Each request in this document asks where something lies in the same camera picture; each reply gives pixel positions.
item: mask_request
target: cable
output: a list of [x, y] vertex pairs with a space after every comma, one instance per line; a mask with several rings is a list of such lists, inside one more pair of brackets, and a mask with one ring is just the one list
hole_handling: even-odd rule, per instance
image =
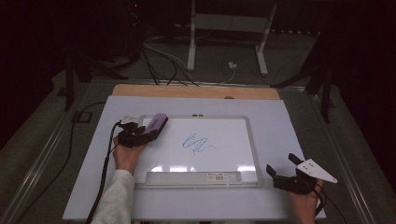
[[114, 149], [116, 149], [116, 147], [117, 147], [118, 145], [119, 145], [119, 144], [116, 144], [113, 148], [111, 148], [110, 153], [113, 152]]
[[[143, 53], [143, 56], [144, 56], [145, 59], [146, 59], [146, 63], [149, 64], [149, 58], [148, 58], [146, 52], [142, 50], [142, 53]], [[149, 67], [148, 67], [148, 70], [149, 70], [149, 72], [150, 72], [150, 74], [151, 74], [152, 79], [153, 79], [154, 82], [155, 82], [155, 85], [158, 85], [157, 78], [155, 77], [155, 75], [154, 75], [154, 73], [153, 73], [153, 71], [152, 71], [152, 66], [149, 66]]]
[[[233, 26], [233, 20], [234, 20], [234, 16], [232, 16], [232, 19], [231, 19], [230, 24], [229, 24], [228, 28], [226, 29], [226, 31], [230, 31], [231, 27]], [[222, 58], [221, 58], [221, 62], [220, 62], [220, 71], [221, 71], [222, 74], [223, 74], [223, 65], [224, 65], [225, 55], [227, 54], [230, 45], [231, 45], [231, 44], [234, 44], [234, 43], [237, 43], [237, 42], [239, 42], [239, 41], [241, 41], [241, 40], [247, 39], [247, 38], [248, 38], [248, 36], [246, 35], [246, 36], [244, 36], [243, 38], [236, 39], [236, 40], [233, 40], [233, 41], [230, 41], [230, 42], [227, 42], [227, 43], [221, 43], [221, 39], [219, 40], [219, 44], [225, 44], [225, 46], [226, 46], [226, 49], [224, 50], [224, 52], [223, 52], [223, 54], [222, 54]], [[250, 67], [249, 64], [248, 64], [248, 68], [250, 69], [250, 71], [252, 72], [252, 74], [253, 74], [254, 76], [256, 76], [256, 75], [254, 74], [254, 72], [252, 71], [252, 69], [251, 69], [251, 67]], [[234, 76], [235, 76], [235, 68], [233, 69], [233, 76], [232, 76], [230, 79], [228, 79], [227, 81], [220, 82], [220, 83], [218, 83], [218, 84], [227, 83], [227, 82], [233, 80]]]
[[189, 73], [188, 71], [187, 71], [187, 73], [188, 73], [189, 75], [186, 76], [186, 74], [185, 74], [184, 71], [183, 71], [183, 68], [181, 68], [180, 65], [179, 65], [178, 63], [176, 63], [174, 60], [172, 60], [170, 57], [173, 57], [173, 58], [177, 59], [179, 62], [181, 62], [181, 63], [187, 68], [187, 66], [186, 66], [179, 58], [177, 58], [176, 56], [173, 56], [173, 55], [170, 55], [170, 54], [161, 52], [161, 51], [159, 51], [159, 50], [153, 49], [153, 48], [149, 47], [149, 46], [148, 46], [147, 44], [145, 44], [145, 43], [144, 43], [144, 45], [145, 45], [145, 47], [143, 47], [143, 50], [149, 50], [149, 51], [151, 51], [151, 52], [156, 53], [158, 56], [162, 56], [162, 57], [166, 58], [167, 60], [171, 61], [172, 64], [175, 65], [175, 66], [180, 70], [180, 72], [183, 74], [183, 76], [184, 76], [189, 82], [191, 82], [191, 83], [192, 83], [193, 85], [195, 85], [195, 86], [199, 86], [198, 84], [195, 83], [195, 82], [198, 82], [198, 83], [199, 83], [199, 81], [196, 80], [196, 79], [194, 79], [194, 78], [190, 75], [190, 73]]
[[220, 85], [220, 84], [226, 84], [227, 82], [233, 80], [233, 78], [235, 77], [235, 69], [236, 69], [236, 68], [233, 68], [233, 75], [232, 75], [227, 81], [220, 82], [220, 83], [218, 83], [218, 85]]
[[334, 206], [335, 210], [337, 210], [338, 214], [340, 214], [341, 218], [344, 220], [344, 222], [347, 224], [347, 219], [345, 218], [344, 214], [341, 212], [341, 209], [335, 204], [335, 202], [327, 195], [327, 193], [324, 191], [323, 187], [321, 185], [318, 185], [320, 187], [321, 192], [326, 196], [326, 198], [332, 203]]
[[[162, 51], [159, 51], [159, 50], [157, 50], [157, 49], [153, 49], [153, 48], [151, 48], [149, 45], [147, 45], [146, 43], [144, 43], [143, 42], [143, 45], [144, 46], [146, 46], [146, 48], [148, 48], [148, 49], [150, 49], [150, 50], [152, 50], [152, 51], [155, 51], [155, 52], [158, 52], [158, 53], [161, 53], [161, 54], [163, 54], [163, 55], [166, 55], [166, 56], [169, 56], [169, 57], [172, 57], [172, 58], [175, 58], [176, 60], [178, 60], [181, 64], [183, 64], [183, 66], [185, 67], [185, 69], [187, 70], [187, 65], [186, 64], [184, 64], [178, 57], [176, 57], [176, 56], [174, 56], [174, 55], [171, 55], [171, 54], [168, 54], [168, 53], [165, 53], [165, 52], [162, 52]], [[200, 82], [200, 81], [198, 81], [198, 80], [196, 80], [195, 78], [193, 78], [192, 77], [192, 75], [190, 74], [190, 72], [187, 70], [187, 74], [189, 75], [189, 80], [190, 80], [190, 82], [192, 82], [194, 85], [197, 85], [197, 84], [195, 84], [194, 82]]]
[[69, 162], [70, 157], [71, 157], [71, 153], [72, 153], [73, 132], [74, 132], [74, 128], [75, 128], [75, 125], [76, 125], [76, 120], [81, 116], [81, 114], [83, 112], [85, 112], [86, 109], [88, 109], [88, 108], [90, 108], [90, 107], [92, 107], [94, 105], [101, 105], [101, 104], [105, 104], [105, 102], [98, 102], [98, 103], [94, 103], [92, 105], [88, 105], [88, 106], [84, 107], [81, 111], [79, 111], [73, 117], [72, 130], [70, 132], [70, 139], [69, 139], [69, 150], [68, 150], [67, 157], [66, 157], [66, 160], [64, 161], [64, 164], [63, 164], [62, 168], [58, 171], [58, 173], [55, 175], [55, 177], [52, 178], [52, 180], [48, 183], [48, 185], [38, 194], [38, 196], [35, 197], [35, 199], [25, 208], [25, 210], [21, 213], [20, 217], [18, 218], [18, 220], [15, 223], [21, 222], [23, 217], [32, 208], [32, 206], [35, 205], [35, 203], [37, 203], [37, 201], [44, 195], [44, 193], [50, 188], [50, 186], [55, 182], [55, 180], [61, 175], [62, 171], [64, 170], [64, 168], [66, 167], [67, 163]]
[[[165, 58], [169, 59], [168, 57], [166, 57], [166, 56], [164, 56], [164, 55], [161, 55], [161, 54], [159, 54], [159, 53], [147, 52], [147, 54], [152, 54], [152, 55], [156, 55], [156, 56], [161, 56], [161, 57], [165, 57]], [[165, 78], [165, 79], [168, 79], [168, 82], [166, 83], [167, 86], [172, 82], [172, 80], [176, 80], [176, 81], [180, 82], [181, 84], [186, 85], [185, 83], [183, 83], [183, 82], [181, 82], [180, 80], [176, 79], [176, 75], [177, 75], [177, 65], [176, 65], [176, 63], [175, 63], [174, 61], [170, 60], [170, 59], [169, 59], [169, 62], [171, 62], [171, 64], [174, 66], [174, 69], [175, 69], [174, 74], [173, 74], [172, 77], [170, 77], [170, 78], [164, 77], [164, 76], [160, 75], [159, 73], [157, 73], [157, 72], [154, 70], [154, 68], [152, 67], [152, 65], [151, 65], [149, 62], [147, 62], [147, 63], [148, 63], [148, 66], [151, 66], [151, 67], [152, 67], [152, 69], [154, 70], [154, 72], [155, 72], [158, 76], [163, 77], [163, 78]]]
[[321, 195], [318, 193], [318, 191], [315, 189], [315, 186], [316, 185], [318, 185], [319, 186], [319, 184], [318, 183], [316, 183], [314, 186], [312, 186], [312, 185], [310, 185], [309, 184], [309, 182], [307, 181], [307, 180], [305, 180], [303, 177], [301, 177], [301, 178], [299, 178], [300, 180], [302, 180], [302, 181], [304, 181], [305, 182], [305, 184], [307, 185], [307, 186], [309, 186], [311, 189], [312, 189], [312, 191], [317, 195], [317, 197], [319, 198], [319, 201], [320, 201], [320, 203], [319, 203], [319, 205], [318, 205], [318, 207], [317, 207], [317, 209], [316, 209], [316, 212], [315, 212], [315, 216], [317, 216], [318, 214], [319, 214], [319, 212], [323, 209], [323, 207], [324, 207], [324, 205], [326, 205], [326, 202], [327, 202], [327, 195], [325, 194], [325, 196], [326, 196], [326, 200], [323, 200], [323, 198], [321, 197]]
[[103, 190], [105, 188], [108, 160], [110, 159], [111, 151], [114, 149], [114, 148], [111, 149], [111, 145], [113, 143], [113, 135], [114, 135], [114, 131], [116, 130], [116, 128], [119, 125], [120, 125], [120, 121], [115, 123], [113, 128], [111, 129], [110, 140], [108, 142], [108, 149], [107, 149], [107, 154], [106, 154], [106, 158], [105, 158], [105, 163], [103, 164], [102, 178], [101, 178], [101, 181], [100, 181], [100, 187], [99, 187], [99, 190], [98, 190], [98, 194], [96, 195], [95, 202], [93, 203], [91, 212], [88, 215], [87, 220], [85, 222], [85, 223], [88, 223], [88, 224], [92, 222], [92, 218], [93, 218], [93, 215], [94, 215], [94, 213], [96, 211], [96, 207], [98, 206], [98, 204], [100, 202], [100, 198], [102, 197], [102, 193], [103, 193]]

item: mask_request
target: white tabletop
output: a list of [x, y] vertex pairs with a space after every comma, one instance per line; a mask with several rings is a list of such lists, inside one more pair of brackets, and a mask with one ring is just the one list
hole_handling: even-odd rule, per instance
[[[136, 220], [271, 220], [292, 218], [287, 192], [272, 187], [265, 172], [270, 164], [279, 175], [295, 175], [289, 153], [304, 158], [289, 113], [281, 100], [225, 100], [109, 96], [90, 148], [64, 211], [64, 219], [85, 220], [95, 200], [111, 128], [129, 115], [246, 116], [263, 184], [236, 189], [136, 189], [132, 219]], [[114, 172], [110, 159], [107, 184]], [[318, 217], [325, 217], [321, 212]]]

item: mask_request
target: blue scribble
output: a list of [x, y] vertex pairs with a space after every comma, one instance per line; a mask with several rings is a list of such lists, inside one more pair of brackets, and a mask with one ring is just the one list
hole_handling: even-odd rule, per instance
[[201, 139], [194, 141], [195, 136], [196, 136], [196, 133], [192, 134], [190, 137], [188, 137], [186, 139], [186, 141], [184, 141], [184, 143], [182, 145], [184, 148], [193, 147], [192, 153], [194, 155], [195, 155], [195, 152], [203, 152], [205, 149], [210, 148], [210, 147], [216, 149], [216, 147], [214, 147], [214, 146], [204, 146], [204, 144], [207, 142], [207, 138], [201, 138]]

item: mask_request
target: black cable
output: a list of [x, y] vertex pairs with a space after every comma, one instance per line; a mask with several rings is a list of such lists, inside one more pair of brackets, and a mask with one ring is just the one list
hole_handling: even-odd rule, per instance
[[344, 214], [341, 212], [341, 209], [335, 204], [335, 202], [327, 195], [327, 193], [324, 191], [323, 187], [321, 185], [318, 185], [320, 187], [321, 192], [326, 196], [326, 198], [329, 200], [330, 203], [334, 206], [335, 210], [340, 214], [341, 218], [344, 220], [344, 222], [347, 224], [347, 219], [345, 218]]
[[105, 188], [105, 183], [106, 183], [106, 174], [107, 174], [107, 166], [108, 166], [108, 160], [110, 159], [110, 154], [111, 151], [113, 149], [111, 149], [111, 145], [113, 143], [113, 135], [114, 135], [114, 131], [116, 130], [116, 128], [120, 125], [120, 121], [115, 123], [113, 128], [111, 129], [111, 134], [110, 134], [110, 140], [108, 142], [108, 148], [107, 148], [107, 154], [106, 154], [106, 158], [105, 158], [105, 163], [103, 164], [103, 170], [102, 170], [102, 177], [101, 177], [101, 181], [100, 181], [100, 187], [98, 190], [98, 194], [96, 195], [96, 199], [95, 202], [93, 203], [93, 206], [91, 208], [91, 212], [87, 217], [87, 220], [85, 223], [91, 223], [92, 222], [92, 218], [93, 215], [96, 211], [96, 207], [98, 206], [99, 202], [100, 202], [100, 198], [102, 197], [102, 193], [103, 190]]
[[176, 80], [176, 81], [178, 81], [178, 82], [181, 83], [181, 84], [184, 84], [182, 81], [176, 79], [176, 75], [177, 75], [177, 65], [176, 65], [176, 62], [175, 62], [175, 61], [173, 61], [173, 60], [171, 60], [170, 58], [166, 57], [166, 55], [160, 54], [160, 53], [158, 53], [158, 52], [151, 52], [151, 51], [148, 51], [148, 52], [146, 52], [146, 53], [147, 53], [147, 54], [156, 55], [156, 56], [160, 56], [160, 57], [164, 57], [164, 58], [168, 59], [169, 62], [174, 66], [175, 72], [174, 72], [174, 74], [172, 75], [172, 77], [170, 77], [170, 78], [161, 76], [160, 74], [157, 73], [160, 77], [163, 77], [163, 78], [165, 78], [165, 79], [168, 79], [168, 82], [166, 83], [166, 86], [169, 86], [169, 84], [170, 84], [173, 80]]
[[[142, 51], [142, 53], [143, 53], [143, 56], [144, 56], [145, 59], [146, 59], [147, 65], [149, 65], [149, 58], [148, 58], [146, 52], [143, 51], [143, 50], [141, 50], [141, 51]], [[155, 85], [158, 85], [157, 78], [156, 78], [155, 75], [153, 74], [153, 72], [152, 72], [152, 70], [151, 70], [151, 66], [148, 67], [148, 70], [149, 70], [149, 72], [150, 72], [150, 74], [151, 74], [152, 79], [153, 79], [154, 82], [155, 82]]]
[[90, 107], [92, 107], [94, 105], [101, 105], [101, 104], [105, 104], [105, 102], [98, 102], [98, 103], [95, 103], [95, 104], [92, 104], [92, 105], [88, 105], [88, 106], [84, 107], [81, 111], [79, 111], [73, 117], [72, 130], [70, 132], [70, 139], [69, 139], [69, 150], [68, 150], [67, 157], [66, 157], [66, 160], [64, 161], [64, 164], [63, 164], [62, 168], [58, 171], [58, 173], [55, 175], [55, 177], [52, 178], [52, 180], [48, 183], [48, 185], [38, 194], [38, 196], [35, 197], [35, 199], [25, 208], [25, 210], [21, 213], [20, 217], [18, 218], [18, 220], [15, 223], [21, 222], [23, 217], [32, 208], [32, 206], [44, 195], [44, 193], [50, 188], [50, 186], [55, 182], [55, 180], [61, 175], [62, 171], [64, 170], [64, 168], [66, 167], [67, 163], [69, 162], [70, 157], [71, 157], [71, 153], [72, 153], [73, 132], [74, 132], [74, 128], [75, 128], [75, 125], [76, 125], [76, 120], [81, 116], [81, 114], [83, 112], [85, 112], [86, 109], [88, 109], [88, 108], [90, 108]]
[[177, 66], [177, 68], [180, 70], [180, 72], [183, 74], [183, 76], [184, 76], [189, 82], [191, 82], [191, 83], [192, 83], [193, 85], [195, 85], [195, 86], [199, 86], [198, 84], [196, 84], [190, 77], [188, 77], [188, 76], [183, 72], [183, 69], [180, 67], [180, 65], [179, 65], [178, 63], [176, 63], [174, 60], [172, 60], [171, 58], [169, 58], [167, 55], [165, 55], [165, 54], [163, 54], [162, 52], [159, 52], [159, 51], [157, 51], [157, 50], [154, 50], [154, 49], [149, 49], [149, 48], [145, 48], [145, 47], [143, 47], [143, 49], [144, 49], [144, 50], [149, 50], [149, 51], [155, 52], [155, 53], [161, 55], [162, 57], [164, 57], [164, 58], [166, 58], [166, 59], [168, 59], [168, 60], [174, 62], [175, 65]]
[[161, 75], [160, 73], [158, 73], [158, 72], [155, 70], [154, 66], [151, 64], [150, 61], [145, 62], [145, 61], [142, 60], [142, 62], [145, 63], [145, 64], [149, 67], [149, 69], [151, 69], [151, 71], [152, 71], [152, 73], [154, 74], [154, 76], [162, 77], [162, 78], [164, 78], [164, 79], [169, 79], [168, 77], [165, 77], [165, 76]]
[[155, 71], [154, 67], [151, 65], [150, 62], [146, 62], [146, 61], [144, 61], [143, 59], [140, 59], [140, 61], [141, 61], [142, 63], [144, 63], [144, 64], [148, 67], [148, 70], [150, 70], [150, 73], [153, 73], [154, 76], [159, 75], [158, 72]]
[[310, 185], [309, 182], [308, 182], [307, 180], [305, 180], [303, 177], [300, 178], [300, 180], [304, 181], [305, 184], [306, 184], [307, 186], [309, 186], [309, 187], [312, 189], [312, 191], [313, 191], [313, 192], [317, 195], [317, 197], [319, 198], [320, 203], [319, 203], [319, 206], [317, 207], [316, 213], [315, 213], [315, 216], [317, 216], [317, 215], [319, 214], [319, 212], [323, 209], [324, 205], [325, 205], [326, 202], [327, 202], [327, 195], [325, 194], [325, 196], [326, 196], [326, 201], [324, 201], [323, 198], [321, 197], [321, 195], [320, 195], [320, 194], [318, 193], [318, 191], [315, 189], [315, 186], [316, 186], [316, 185], [319, 186], [318, 183], [317, 183], [316, 185], [312, 186], [312, 185]]
[[111, 148], [110, 153], [113, 152], [114, 149], [116, 149], [116, 147], [117, 147], [118, 145], [119, 145], [119, 144], [116, 144], [113, 148]]

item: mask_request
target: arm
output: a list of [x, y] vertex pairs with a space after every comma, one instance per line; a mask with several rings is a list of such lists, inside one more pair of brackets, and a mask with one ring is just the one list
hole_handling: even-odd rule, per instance
[[[317, 184], [322, 186], [323, 180], [318, 179]], [[315, 186], [315, 190], [320, 192], [320, 187]], [[289, 197], [293, 206], [294, 215], [298, 224], [315, 224], [315, 216], [318, 205], [318, 196], [314, 192], [307, 195], [289, 192]]]
[[99, 202], [92, 223], [131, 223], [131, 210], [134, 197], [134, 168], [140, 153], [146, 145], [134, 148], [118, 145], [113, 152], [116, 172], [111, 185]]

